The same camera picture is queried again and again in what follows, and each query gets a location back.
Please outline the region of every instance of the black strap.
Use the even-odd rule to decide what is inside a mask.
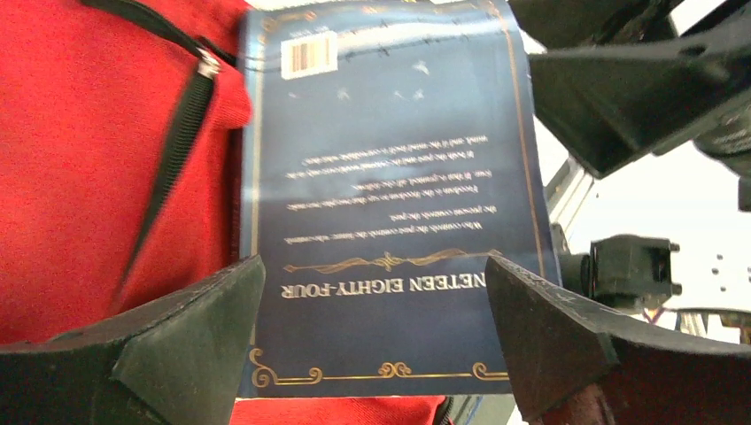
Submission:
[[[119,16],[201,57],[198,42],[145,4],[133,0],[81,0],[82,4]]]

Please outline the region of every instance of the red bag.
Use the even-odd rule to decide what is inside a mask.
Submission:
[[[190,36],[165,38],[112,13],[121,3],[0,7],[0,344],[89,325],[230,261],[228,134],[251,105],[221,59],[249,6],[149,0]],[[198,37],[214,46],[197,70]],[[431,424],[444,399],[243,401],[232,423]]]

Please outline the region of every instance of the book back cover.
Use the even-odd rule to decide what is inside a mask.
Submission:
[[[241,49],[267,284],[239,397],[510,392],[485,261],[559,277],[506,2],[253,11]]]

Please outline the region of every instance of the barcode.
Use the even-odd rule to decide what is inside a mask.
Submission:
[[[282,42],[282,78],[292,80],[337,70],[337,33],[327,31]]]

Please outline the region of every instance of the gold ornamental flourish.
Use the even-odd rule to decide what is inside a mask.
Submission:
[[[315,385],[322,381],[361,381],[375,379],[429,379],[429,378],[475,378],[480,381],[508,381],[505,372],[488,372],[484,363],[477,362],[472,366],[472,372],[459,372],[456,374],[413,374],[405,362],[384,362],[376,371],[376,375],[351,375],[351,376],[325,376],[319,367],[311,367],[308,376],[281,378],[271,368],[259,361],[263,350],[254,348],[251,350],[251,363],[256,367],[251,375],[251,382],[257,388],[266,388],[268,385]]]
[[[299,270],[314,270],[321,274],[333,274],[341,272],[350,267],[360,266],[379,266],[383,267],[387,272],[390,272],[394,267],[401,266],[402,264],[412,264],[418,267],[424,267],[439,261],[446,259],[470,259],[476,257],[501,257],[502,254],[497,250],[490,250],[486,252],[474,252],[466,253],[458,248],[451,248],[448,250],[442,250],[434,252],[427,257],[418,257],[414,259],[402,259],[400,257],[394,257],[389,252],[385,252],[383,257],[379,259],[363,259],[360,257],[346,259],[335,264],[321,264],[315,266],[293,266],[291,264],[284,267],[284,271],[287,273],[295,273]]]

